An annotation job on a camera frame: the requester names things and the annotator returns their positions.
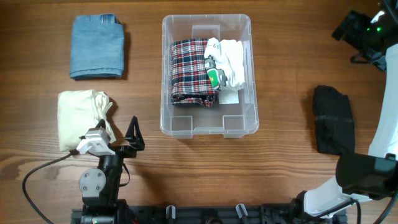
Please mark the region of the plaid flannel shirt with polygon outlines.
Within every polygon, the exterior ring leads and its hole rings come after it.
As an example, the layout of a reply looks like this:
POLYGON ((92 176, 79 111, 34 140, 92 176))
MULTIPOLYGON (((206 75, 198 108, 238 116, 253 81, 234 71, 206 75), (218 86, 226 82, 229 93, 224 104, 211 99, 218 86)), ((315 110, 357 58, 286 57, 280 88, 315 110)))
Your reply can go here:
POLYGON ((211 107, 218 99, 205 68, 207 39, 179 40, 172 44, 171 101, 177 106, 211 107))

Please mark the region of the black garment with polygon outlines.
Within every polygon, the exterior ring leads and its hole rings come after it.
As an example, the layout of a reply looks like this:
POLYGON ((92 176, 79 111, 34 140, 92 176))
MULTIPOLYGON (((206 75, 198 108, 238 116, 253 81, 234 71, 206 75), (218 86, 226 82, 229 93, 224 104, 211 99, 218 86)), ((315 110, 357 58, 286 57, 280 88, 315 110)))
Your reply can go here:
POLYGON ((317 86, 313 92, 313 113, 319 153, 354 153, 354 119, 347 95, 332 86, 317 86))

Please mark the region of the white printed t-shirt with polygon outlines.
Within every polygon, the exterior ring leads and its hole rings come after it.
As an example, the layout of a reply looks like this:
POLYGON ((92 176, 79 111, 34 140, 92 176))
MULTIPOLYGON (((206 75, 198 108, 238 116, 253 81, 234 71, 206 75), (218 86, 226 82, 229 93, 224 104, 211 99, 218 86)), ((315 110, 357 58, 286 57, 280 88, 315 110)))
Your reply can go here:
POLYGON ((206 66, 214 63, 218 72, 217 90, 238 91, 243 88, 244 77, 244 49, 241 41, 208 39, 204 53, 206 66))

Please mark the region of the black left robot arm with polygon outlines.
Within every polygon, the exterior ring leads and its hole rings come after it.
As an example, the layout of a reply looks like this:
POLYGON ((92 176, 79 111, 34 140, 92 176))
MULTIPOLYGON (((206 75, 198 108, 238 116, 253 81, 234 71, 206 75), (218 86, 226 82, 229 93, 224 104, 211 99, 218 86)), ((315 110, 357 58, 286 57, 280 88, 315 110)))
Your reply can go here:
POLYGON ((96 168, 84 171, 79 179, 83 208, 72 211, 71 222, 138 223, 138 218, 126 200, 118 198, 119 189, 127 185, 121 183, 122 172, 127 170, 124 159, 135 158, 137 152, 145 148, 137 118, 132 118, 124 137, 127 145, 111 145, 111 137, 106 131, 106 122, 103 119, 80 139, 77 151, 80 154, 92 154, 98 157, 99 161, 96 168))

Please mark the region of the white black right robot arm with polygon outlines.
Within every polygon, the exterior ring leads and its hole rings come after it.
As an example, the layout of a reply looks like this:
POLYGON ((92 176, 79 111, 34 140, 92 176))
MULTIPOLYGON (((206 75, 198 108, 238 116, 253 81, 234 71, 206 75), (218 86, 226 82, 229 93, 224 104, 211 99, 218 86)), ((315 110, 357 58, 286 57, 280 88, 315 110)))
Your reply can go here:
POLYGON ((332 86, 315 87, 318 151, 340 158, 335 176, 293 199, 289 220, 319 222, 351 205, 388 197, 387 207, 376 219, 382 223, 397 202, 397 1, 384 1, 374 17, 351 11, 332 36, 358 50, 351 63, 374 65, 386 73, 381 115, 368 153, 358 154, 348 96, 332 86))

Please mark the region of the clear plastic storage container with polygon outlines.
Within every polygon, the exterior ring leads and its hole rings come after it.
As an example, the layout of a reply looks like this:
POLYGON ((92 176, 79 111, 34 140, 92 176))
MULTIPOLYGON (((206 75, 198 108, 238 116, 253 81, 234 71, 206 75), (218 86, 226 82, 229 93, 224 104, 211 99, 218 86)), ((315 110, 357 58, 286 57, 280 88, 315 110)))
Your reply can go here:
POLYGON ((197 134, 241 138, 259 128, 251 20, 245 14, 168 15, 162 21, 162 90, 160 128, 164 134, 190 139, 197 134), (233 104, 212 107, 172 104, 172 43, 191 38, 235 39, 243 43, 245 84, 233 104))

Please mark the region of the white label in container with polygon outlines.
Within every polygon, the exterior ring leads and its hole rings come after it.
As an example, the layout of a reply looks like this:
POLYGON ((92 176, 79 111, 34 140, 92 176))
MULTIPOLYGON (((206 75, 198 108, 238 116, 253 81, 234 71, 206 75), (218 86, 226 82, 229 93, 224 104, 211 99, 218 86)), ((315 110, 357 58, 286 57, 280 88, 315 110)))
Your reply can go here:
POLYGON ((239 104, 238 90, 222 90, 218 95, 218 101, 221 105, 239 104))

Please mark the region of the folded cream cloth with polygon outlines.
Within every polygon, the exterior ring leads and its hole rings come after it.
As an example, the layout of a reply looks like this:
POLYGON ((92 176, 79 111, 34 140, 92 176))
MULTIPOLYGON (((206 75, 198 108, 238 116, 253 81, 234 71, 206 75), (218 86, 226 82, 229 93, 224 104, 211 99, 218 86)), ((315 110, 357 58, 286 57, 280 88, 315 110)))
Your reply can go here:
POLYGON ((80 137, 94 128, 100 120, 107 120, 106 113, 113 103, 103 91, 63 91, 58 95, 58 140, 61 152, 77 148, 80 137))

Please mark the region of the folded blue denim jeans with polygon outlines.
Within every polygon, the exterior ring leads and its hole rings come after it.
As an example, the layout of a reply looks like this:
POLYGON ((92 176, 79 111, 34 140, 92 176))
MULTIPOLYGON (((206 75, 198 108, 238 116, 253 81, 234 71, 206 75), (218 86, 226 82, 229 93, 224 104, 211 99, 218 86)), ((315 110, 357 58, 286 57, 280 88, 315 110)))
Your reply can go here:
POLYGON ((124 27, 115 14, 76 16, 70 78, 119 78, 124 71, 124 27))

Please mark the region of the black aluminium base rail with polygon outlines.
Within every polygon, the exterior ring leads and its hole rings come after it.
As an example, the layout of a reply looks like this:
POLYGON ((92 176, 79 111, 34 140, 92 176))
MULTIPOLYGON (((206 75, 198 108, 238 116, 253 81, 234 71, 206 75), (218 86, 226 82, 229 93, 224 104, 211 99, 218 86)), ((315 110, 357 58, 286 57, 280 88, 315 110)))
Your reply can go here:
POLYGON ((233 207, 155 207, 135 206, 127 211, 124 223, 206 223, 217 218, 218 223, 303 223, 294 218, 289 220, 289 205, 264 204, 246 206, 241 214, 237 206, 233 207))

